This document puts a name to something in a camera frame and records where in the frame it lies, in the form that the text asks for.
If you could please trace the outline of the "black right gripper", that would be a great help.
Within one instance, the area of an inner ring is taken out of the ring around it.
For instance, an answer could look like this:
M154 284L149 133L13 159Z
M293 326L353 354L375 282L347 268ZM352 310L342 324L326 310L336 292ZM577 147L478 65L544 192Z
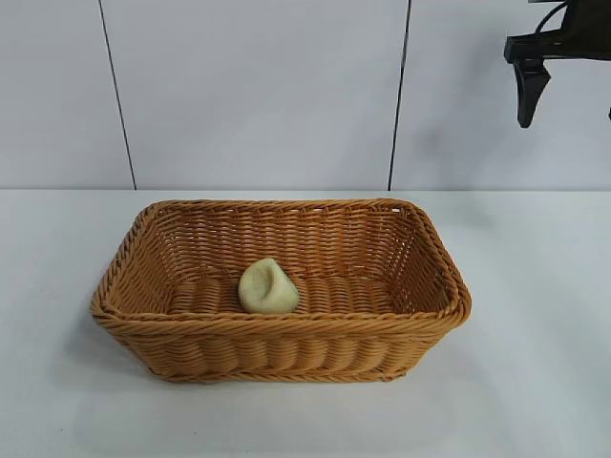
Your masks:
M545 59L610 60L610 2L559 1L532 33L506 38L504 58L515 61L517 122L529 128L550 81Z

